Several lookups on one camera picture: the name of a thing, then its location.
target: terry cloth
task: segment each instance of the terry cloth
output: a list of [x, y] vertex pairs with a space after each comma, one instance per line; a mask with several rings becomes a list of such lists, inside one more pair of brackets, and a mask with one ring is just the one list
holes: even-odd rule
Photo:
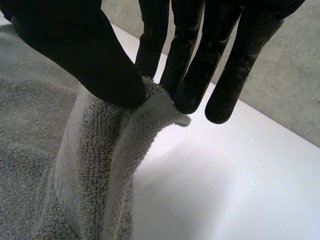
[[[11, 119], [27, 118], [25, 112], [9, 108], [15, 100], [20, 103], [15, 105], [17, 109], [26, 104], [21, 99], [29, 96], [26, 90], [30, 96], [25, 102], [35, 106], [42, 104], [35, 96], [40, 96], [45, 104], [55, 92], [41, 92], [41, 81], [44, 86], [51, 83], [32, 71], [36, 63], [43, 67], [39, 61], [42, 56], [11, 33], [0, 32], [0, 42], [6, 43], [0, 44], [2, 53], [5, 48], [14, 49], [9, 59], [17, 66], [14, 73], [0, 78], [4, 94], [0, 98], [4, 109], [0, 111], [2, 127], [5, 123], [10, 125]], [[19, 66], [23, 53], [34, 54], [34, 58]], [[47, 60], [45, 64], [55, 65]], [[1, 71], [10, 69], [2, 67]], [[26, 81], [16, 80], [17, 74]], [[57, 152], [54, 147], [20, 140], [8, 132], [0, 135], [0, 240], [132, 239], [133, 174], [159, 131], [171, 124], [185, 127], [190, 122], [175, 109], [163, 89], [149, 79], [144, 82], [147, 101], [135, 110], [106, 103], [80, 86], [68, 121], [64, 122]], [[63, 99], [69, 98], [67, 103], [74, 101], [74, 89], [65, 94], [61, 85], [55, 88], [51, 84], [50, 88], [61, 92]], [[68, 104], [60, 107], [70, 112]], [[53, 117], [56, 119], [61, 112], [51, 114], [56, 114]], [[45, 119], [39, 115], [39, 121]], [[22, 138], [23, 134], [33, 132], [30, 128], [18, 129], [17, 135]], [[50, 140], [46, 144], [54, 145]]]

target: gray wall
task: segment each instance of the gray wall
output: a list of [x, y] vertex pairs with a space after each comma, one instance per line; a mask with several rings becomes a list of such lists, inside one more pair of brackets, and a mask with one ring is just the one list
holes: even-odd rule
[[[104, 0], [102, 9], [113, 24], [140, 37], [143, 22], [138, 0]], [[166, 55], [173, 36], [171, 12]], [[235, 31], [213, 83], [219, 79], [234, 37]], [[240, 99], [320, 147], [320, 0], [307, 0], [285, 20], [260, 54]]]

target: pinched towel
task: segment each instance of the pinched towel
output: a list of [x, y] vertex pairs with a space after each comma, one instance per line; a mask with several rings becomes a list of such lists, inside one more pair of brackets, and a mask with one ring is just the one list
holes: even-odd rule
[[0, 240], [132, 238], [133, 174], [159, 131], [190, 122], [144, 81], [147, 100], [134, 110], [81, 86], [57, 154], [0, 138]]

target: black gloved finger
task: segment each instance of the black gloved finger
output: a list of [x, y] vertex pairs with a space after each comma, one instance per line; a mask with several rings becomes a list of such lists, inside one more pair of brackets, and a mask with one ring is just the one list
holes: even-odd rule
[[262, 48], [283, 22], [271, 15], [243, 10], [231, 54], [205, 108], [209, 121], [223, 124], [230, 118]]
[[272, 15], [277, 19], [285, 19], [290, 16], [304, 2], [305, 0], [241, 0], [245, 8], [257, 13]]
[[174, 98], [182, 113], [192, 114], [199, 107], [241, 11], [229, 1], [205, 2], [200, 45]]
[[172, 0], [175, 33], [160, 80], [173, 98], [184, 78], [197, 41], [205, 0]]
[[[23, 41], [75, 76], [96, 97], [124, 108], [142, 104], [146, 99], [142, 78], [100, 10], [99, 1], [83, 1], [88, 11], [86, 6], [78, 6], [78, 1], [70, 2], [74, 10], [70, 8], [69, 17], [62, 20], [57, 17], [59, 12], [43, 10], [41, 4], [32, 9], [32, 17], [29, 8], [15, 10], [11, 5], [12, 24]], [[64, 9], [63, 5], [53, 8]], [[41, 21], [43, 11], [57, 21], [46, 22], [48, 17]]]
[[169, 22], [170, 0], [139, 0], [144, 23], [135, 66], [141, 76], [153, 78], [164, 47]]

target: white table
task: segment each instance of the white table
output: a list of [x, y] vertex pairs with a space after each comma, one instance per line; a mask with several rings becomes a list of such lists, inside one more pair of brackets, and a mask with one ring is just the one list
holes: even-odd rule
[[[139, 40], [114, 30], [134, 61]], [[214, 87], [139, 167], [134, 240], [320, 240], [320, 148], [241, 101], [227, 123], [210, 123]]]

